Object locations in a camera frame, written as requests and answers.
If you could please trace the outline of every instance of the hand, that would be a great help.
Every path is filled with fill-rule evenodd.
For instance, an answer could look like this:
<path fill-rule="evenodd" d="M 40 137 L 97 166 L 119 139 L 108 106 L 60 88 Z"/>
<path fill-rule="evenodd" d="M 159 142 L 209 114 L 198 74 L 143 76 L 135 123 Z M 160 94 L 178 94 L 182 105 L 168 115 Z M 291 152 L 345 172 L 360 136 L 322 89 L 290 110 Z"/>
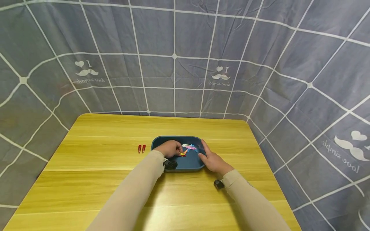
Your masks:
<path fill-rule="evenodd" d="M 212 152 L 207 143 L 202 139 L 202 145 L 207 156 L 199 153 L 199 158 L 203 161 L 203 163 L 207 166 L 209 170 L 215 173 L 219 173 L 221 176 L 224 176 L 226 173 L 230 172 L 234 168 L 226 163 L 219 155 Z"/>
<path fill-rule="evenodd" d="M 182 152 L 182 146 L 175 140 L 169 140 L 153 150 L 160 151 L 163 156 L 168 159 L 173 156 L 180 156 L 180 152 Z"/>

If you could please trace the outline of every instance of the fabric wall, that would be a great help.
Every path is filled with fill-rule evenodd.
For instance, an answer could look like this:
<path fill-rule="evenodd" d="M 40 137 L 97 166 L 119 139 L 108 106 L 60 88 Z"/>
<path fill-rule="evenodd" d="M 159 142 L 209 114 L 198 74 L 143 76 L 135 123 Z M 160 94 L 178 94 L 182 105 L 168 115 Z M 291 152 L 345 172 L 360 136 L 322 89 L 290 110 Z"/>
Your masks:
<path fill-rule="evenodd" d="M 245 120 L 302 230 L 370 230 L 369 7 L 0 1 L 0 230 L 87 112 Z"/>

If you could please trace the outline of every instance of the wooden table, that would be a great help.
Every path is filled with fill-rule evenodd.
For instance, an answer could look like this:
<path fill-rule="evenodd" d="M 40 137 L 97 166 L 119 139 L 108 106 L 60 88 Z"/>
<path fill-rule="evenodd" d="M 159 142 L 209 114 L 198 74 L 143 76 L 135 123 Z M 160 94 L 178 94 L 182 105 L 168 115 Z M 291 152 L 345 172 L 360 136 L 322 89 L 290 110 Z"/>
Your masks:
<path fill-rule="evenodd" d="M 299 225 L 247 123 L 241 120 L 81 115 L 27 194 L 5 231 L 84 231 L 124 177 L 161 135 L 203 138 L 280 212 Z M 138 145 L 146 145 L 138 154 Z M 165 173 L 135 230 L 241 230 L 243 219 L 206 169 Z"/>

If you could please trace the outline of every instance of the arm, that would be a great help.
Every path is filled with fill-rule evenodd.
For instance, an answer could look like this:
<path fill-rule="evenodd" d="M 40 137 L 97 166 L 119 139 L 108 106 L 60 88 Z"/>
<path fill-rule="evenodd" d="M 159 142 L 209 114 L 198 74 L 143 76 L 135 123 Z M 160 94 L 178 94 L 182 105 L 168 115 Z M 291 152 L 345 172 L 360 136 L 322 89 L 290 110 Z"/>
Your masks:
<path fill-rule="evenodd" d="M 163 173 L 164 158 L 180 152 L 181 144 L 174 140 L 149 152 L 118 186 L 86 231 L 132 230 L 154 184 Z"/>
<path fill-rule="evenodd" d="M 209 170 L 223 176 L 221 181 L 228 194 L 235 200 L 244 220 L 253 231 L 290 231 L 279 212 L 258 190 L 251 186 L 231 165 L 216 153 L 211 152 L 204 140 L 202 144 L 207 156 L 200 154 L 199 157 Z"/>

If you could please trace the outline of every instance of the mustache print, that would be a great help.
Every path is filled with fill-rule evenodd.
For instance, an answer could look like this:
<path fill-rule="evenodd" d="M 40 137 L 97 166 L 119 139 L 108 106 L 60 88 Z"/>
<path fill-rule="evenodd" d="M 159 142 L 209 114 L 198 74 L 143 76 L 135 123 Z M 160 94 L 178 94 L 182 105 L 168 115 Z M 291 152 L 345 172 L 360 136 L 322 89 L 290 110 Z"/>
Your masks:
<path fill-rule="evenodd" d="M 227 77 L 226 75 L 220 75 L 220 74 L 217 74 L 215 76 L 211 75 L 213 79 L 223 79 L 223 80 L 228 80 L 230 79 L 230 77 Z"/>
<path fill-rule="evenodd" d="M 98 75 L 99 72 L 96 72 L 94 71 L 93 69 L 89 69 L 89 70 L 82 70 L 80 71 L 79 73 L 76 73 L 76 75 L 79 75 L 79 76 L 86 76 L 88 74 L 91 74 L 91 75 Z"/>
<path fill-rule="evenodd" d="M 354 158 L 369 161 L 364 157 L 364 152 L 360 148 L 354 147 L 350 142 L 338 139 L 337 136 L 334 137 L 334 141 L 339 147 L 349 150 Z"/>

